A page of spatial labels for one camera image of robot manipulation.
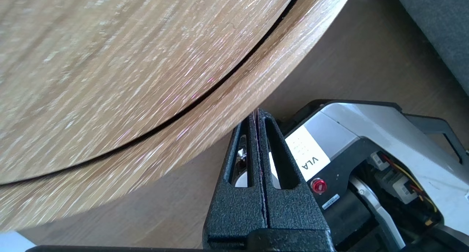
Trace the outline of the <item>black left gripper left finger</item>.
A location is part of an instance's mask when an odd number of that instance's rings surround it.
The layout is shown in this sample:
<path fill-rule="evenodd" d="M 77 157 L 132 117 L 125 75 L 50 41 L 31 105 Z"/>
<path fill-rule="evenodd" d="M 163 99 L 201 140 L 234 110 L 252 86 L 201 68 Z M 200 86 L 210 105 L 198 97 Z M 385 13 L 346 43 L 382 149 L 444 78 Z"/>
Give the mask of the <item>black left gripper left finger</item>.
<path fill-rule="evenodd" d="M 262 166 L 254 113 L 233 129 L 203 228 L 207 250 L 244 250 L 248 235 L 267 227 Z M 247 140 L 247 184 L 231 184 L 241 137 Z"/>

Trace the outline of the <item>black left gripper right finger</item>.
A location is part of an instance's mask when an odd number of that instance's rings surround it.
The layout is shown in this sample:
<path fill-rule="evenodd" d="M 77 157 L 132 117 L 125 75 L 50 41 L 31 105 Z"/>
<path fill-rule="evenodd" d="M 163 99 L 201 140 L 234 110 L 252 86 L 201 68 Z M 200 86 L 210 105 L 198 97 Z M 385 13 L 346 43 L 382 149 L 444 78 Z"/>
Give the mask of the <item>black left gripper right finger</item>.
<path fill-rule="evenodd" d="M 256 128 L 267 226 L 272 229 L 329 230 L 274 117 L 256 111 Z"/>

